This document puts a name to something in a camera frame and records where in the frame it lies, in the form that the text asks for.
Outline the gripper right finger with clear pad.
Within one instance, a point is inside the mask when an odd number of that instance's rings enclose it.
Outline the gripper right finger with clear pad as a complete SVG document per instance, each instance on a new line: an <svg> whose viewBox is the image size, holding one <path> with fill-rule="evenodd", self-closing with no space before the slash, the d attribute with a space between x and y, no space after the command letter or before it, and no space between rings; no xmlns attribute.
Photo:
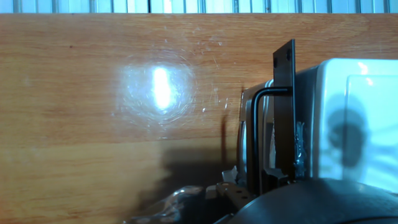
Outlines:
<svg viewBox="0 0 398 224"><path fill-rule="evenodd" d="M289 176L282 173L280 169L267 168L263 172L263 189L274 190L289 184Z"/></svg>

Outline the gripper left finger with clear pad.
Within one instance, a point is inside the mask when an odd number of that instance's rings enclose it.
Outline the gripper left finger with clear pad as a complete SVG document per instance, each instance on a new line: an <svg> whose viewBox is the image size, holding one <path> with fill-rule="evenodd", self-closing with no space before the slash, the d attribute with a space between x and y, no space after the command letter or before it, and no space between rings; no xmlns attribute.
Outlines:
<svg viewBox="0 0 398 224"><path fill-rule="evenodd" d="M225 224L254 199L236 167L209 187L189 185L150 206L124 224Z"/></svg>

